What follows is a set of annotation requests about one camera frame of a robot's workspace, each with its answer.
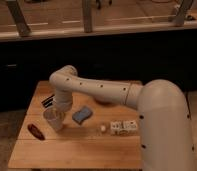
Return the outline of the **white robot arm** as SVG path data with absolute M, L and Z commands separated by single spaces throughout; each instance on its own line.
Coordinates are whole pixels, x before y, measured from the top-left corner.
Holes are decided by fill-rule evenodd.
M 197 171 L 187 100 L 175 83 L 156 79 L 139 85 L 86 79 L 71 65 L 53 72 L 49 82 L 53 105 L 61 112 L 71 109 L 74 92 L 135 109 L 143 171 Z

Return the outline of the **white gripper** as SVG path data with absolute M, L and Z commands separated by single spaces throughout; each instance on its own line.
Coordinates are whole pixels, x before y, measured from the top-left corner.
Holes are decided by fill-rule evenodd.
M 57 92 L 53 97 L 53 106 L 60 112 L 67 112 L 73 104 L 73 96 L 71 93 Z

